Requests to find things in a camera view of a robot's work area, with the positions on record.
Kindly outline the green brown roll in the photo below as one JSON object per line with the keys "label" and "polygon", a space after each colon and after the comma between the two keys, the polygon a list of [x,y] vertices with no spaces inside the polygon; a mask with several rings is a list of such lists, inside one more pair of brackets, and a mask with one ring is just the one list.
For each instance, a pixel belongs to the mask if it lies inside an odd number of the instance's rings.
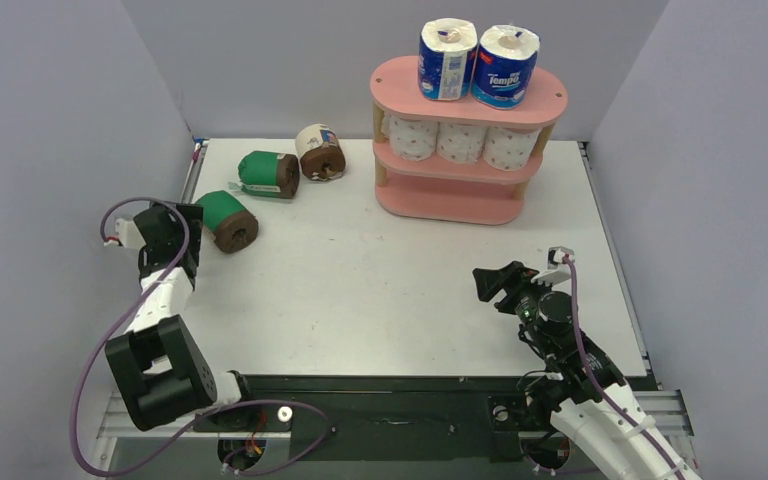
{"label": "green brown roll", "polygon": [[214,244],[232,254],[251,245],[259,234],[257,218],[231,193],[208,192],[196,200],[203,209],[203,224],[212,233]]}
{"label": "green brown roll", "polygon": [[300,183],[298,157],[293,154],[256,150],[237,166],[238,181],[229,186],[246,194],[293,199]]}

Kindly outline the pink three-tier shelf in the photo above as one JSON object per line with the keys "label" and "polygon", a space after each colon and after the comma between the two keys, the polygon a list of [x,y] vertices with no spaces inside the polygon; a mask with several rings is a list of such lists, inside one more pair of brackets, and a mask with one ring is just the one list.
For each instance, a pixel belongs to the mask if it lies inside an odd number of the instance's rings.
{"label": "pink three-tier shelf", "polygon": [[[568,105],[567,90],[554,74],[536,68],[523,103],[497,110],[472,97],[432,101],[420,93],[417,56],[402,56],[379,65],[370,78],[373,98],[375,193],[388,212],[483,225],[503,225],[520,214],[529,181],[537,174],[555,123]],[[399,157],[384,131],[386,117],[408,120],[497,126],[536,136],[525,164],[500,170],[484,159],[456,164],[438,154],[420,161]]]}

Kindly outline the floral white paper roll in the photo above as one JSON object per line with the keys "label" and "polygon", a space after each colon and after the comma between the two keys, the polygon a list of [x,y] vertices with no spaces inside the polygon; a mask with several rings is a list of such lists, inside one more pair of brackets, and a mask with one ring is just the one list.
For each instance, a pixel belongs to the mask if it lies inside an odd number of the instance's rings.
{"label": "floral white paper roll", "polygon": [[456,164],[476,163],[484,148],[487,128],[479,125],[440,123],[436,153]]}

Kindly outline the blue paper roll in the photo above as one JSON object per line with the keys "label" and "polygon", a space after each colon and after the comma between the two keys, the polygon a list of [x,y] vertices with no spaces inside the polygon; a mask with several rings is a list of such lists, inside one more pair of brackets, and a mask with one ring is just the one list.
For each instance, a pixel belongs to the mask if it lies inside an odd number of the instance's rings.
{"label": "blue paper roll", "polygon": [[432,101],[456,101],[468,93],[478,35],[471,21],[440,18],[420,33],[417,77],[421,94]]}

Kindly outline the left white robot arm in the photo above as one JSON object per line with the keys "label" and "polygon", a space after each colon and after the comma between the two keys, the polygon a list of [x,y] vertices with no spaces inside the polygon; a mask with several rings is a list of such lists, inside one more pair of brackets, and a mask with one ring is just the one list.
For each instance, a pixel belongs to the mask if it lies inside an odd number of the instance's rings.
{"label": "left white robot arm", "polygon": [[182,317],[196,287],[202,225],[197,204],[153,202],[131,219],[116,219],[108,239],[138,253],[140,300],[104,354],[141,431],[211,407],[235,430],[257,420],[258,402],[244,393],[239,375],[211,369]]}

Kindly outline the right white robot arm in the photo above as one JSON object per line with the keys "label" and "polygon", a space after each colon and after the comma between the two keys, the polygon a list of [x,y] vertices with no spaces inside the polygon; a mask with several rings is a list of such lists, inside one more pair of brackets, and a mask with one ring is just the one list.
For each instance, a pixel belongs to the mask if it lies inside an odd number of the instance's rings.
{"label": "right white robot arm", "polygon": [[513,261],[472,272],[477,297],[517,317],[521,340],[544,363],[524,387],[524,413],[567,437],[609,479],[696,479],[610,357],[584,332],[569,255],[538,271]]}

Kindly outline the beige brown paper roll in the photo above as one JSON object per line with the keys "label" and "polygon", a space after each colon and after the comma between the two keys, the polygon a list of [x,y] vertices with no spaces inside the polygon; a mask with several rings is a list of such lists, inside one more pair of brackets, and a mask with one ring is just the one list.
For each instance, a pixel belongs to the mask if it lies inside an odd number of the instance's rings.
{"label": "beige brown paper roll", "polygon": [[313,181],[340,178],[346,168],[346,159],[336,133],[322,123],[303,128],[295,138],[302,174]]}

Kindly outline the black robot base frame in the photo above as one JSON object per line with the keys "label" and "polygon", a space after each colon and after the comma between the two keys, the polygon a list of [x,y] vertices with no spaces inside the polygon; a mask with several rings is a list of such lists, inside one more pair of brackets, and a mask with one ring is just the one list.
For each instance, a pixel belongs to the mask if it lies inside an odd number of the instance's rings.
{"label": "black robot base frame", "polygon": [[563,443],[560,432],[529,410],[514,377],[251,376],[246,383],[254,398],[278,403],[204,420],[188,415],[147,431],[132,424],[121,396],[113,394],[98,443],[161,443],[181,430],[185,439],[216,441],[220,455],[246,446],[265,462],[302,452],[325,427],[326,439],[305,460],[544,460]]}

